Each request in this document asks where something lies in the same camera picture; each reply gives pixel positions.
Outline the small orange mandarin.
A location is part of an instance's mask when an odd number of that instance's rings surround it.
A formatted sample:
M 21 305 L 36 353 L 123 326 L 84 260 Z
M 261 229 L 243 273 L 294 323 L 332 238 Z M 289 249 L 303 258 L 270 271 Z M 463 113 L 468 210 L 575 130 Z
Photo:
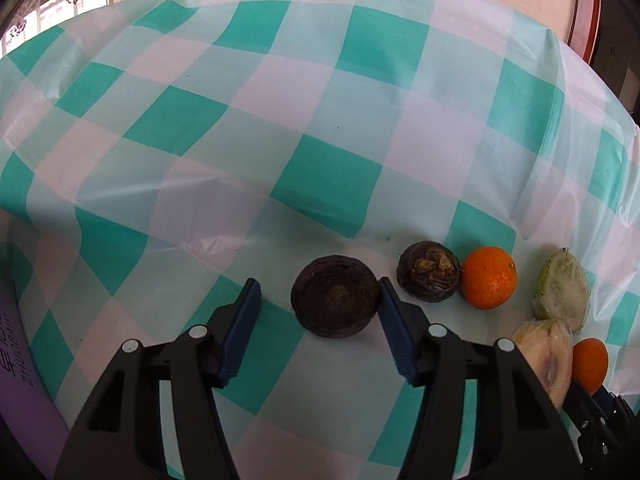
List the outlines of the small orange mandarin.
M 590 396 L 602 386 L 608 374 L 608 350 L 598 338 L 587 338 L 573 347 L 572 381 Z

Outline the pale fruit half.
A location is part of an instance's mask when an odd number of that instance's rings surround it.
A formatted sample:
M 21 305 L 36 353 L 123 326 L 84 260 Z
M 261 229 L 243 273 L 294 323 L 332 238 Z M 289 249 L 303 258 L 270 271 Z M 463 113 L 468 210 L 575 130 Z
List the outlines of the pale fruit half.
M 554 407 L 562 408 L 573 366 L 573 338 L 566 324 L 557 318 L 531 320 L 514 332 L 513 340 Z

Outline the green fruit half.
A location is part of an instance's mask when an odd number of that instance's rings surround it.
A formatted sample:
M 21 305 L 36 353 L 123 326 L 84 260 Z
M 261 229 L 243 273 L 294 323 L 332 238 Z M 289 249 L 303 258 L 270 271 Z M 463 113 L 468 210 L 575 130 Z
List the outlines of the green fruit half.
M 552 254 L 540 269 L 532 309 L 537 320 L 562 321 L 572 334 L 582 328 L 588 312 L 587 274 L 568 248 Z

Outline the dark water chestnut with sprout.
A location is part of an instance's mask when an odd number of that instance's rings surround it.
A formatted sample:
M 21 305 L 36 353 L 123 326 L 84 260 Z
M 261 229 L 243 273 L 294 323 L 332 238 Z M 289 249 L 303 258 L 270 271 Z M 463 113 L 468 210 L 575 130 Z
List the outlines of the dark water chestnut with sprout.
M 441 302 L 458 289 L 460 262 L 444 245 L 421 240 L 407 247 L 400 255 L 396 280 L 413 298 Z

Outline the large dark water chestnut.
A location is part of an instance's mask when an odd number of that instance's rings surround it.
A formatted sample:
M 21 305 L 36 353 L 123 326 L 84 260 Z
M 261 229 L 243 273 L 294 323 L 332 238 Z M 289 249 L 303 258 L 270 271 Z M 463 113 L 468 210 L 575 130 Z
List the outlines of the large dark water chestnut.
M 382 292 L 363 262 L 330 255 L 311 261 L 300 271 L 290 299 L 305 330 L 338 339 L 354 336 L 367 327 L 381 307 Z

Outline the purple cardboard box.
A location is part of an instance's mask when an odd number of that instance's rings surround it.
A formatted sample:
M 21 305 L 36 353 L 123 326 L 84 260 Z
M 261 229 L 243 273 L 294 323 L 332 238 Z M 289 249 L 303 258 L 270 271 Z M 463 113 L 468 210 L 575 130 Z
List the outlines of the purple cardboard box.
M 36 371 L 7 278 L 1 279 L 1 420 L 38 474 L 53 478 L 68 429 Z

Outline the teal white checkered tablecloth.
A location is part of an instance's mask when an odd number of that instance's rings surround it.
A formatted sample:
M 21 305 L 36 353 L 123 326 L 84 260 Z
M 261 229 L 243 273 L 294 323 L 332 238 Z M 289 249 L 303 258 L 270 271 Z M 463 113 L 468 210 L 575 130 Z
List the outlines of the teal white checkered tablecloth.
M 427 316 L 511 335 L 555 248 L 586 270 L 582 334 L 639 397 L 639 130 L 546 26 L 491 0 L 129 0 L 1 61 L 1 271 L 71 425 L 130 338 L 264 304 L 216 395 L 245 479 L 390 479 L 422 393 L 382 328 L 329 340 L 290 290 L 343 254 L 393 276 L 436 240 L 510 252 L 518 290 Z

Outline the red-brown door frame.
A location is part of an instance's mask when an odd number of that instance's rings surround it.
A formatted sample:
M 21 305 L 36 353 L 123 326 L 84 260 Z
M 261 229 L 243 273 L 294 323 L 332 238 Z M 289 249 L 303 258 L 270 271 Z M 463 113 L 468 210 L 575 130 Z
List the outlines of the red-brown door frame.
M 566 43 L 587 64 L 596 48 L 602 0 L 575 0 Z

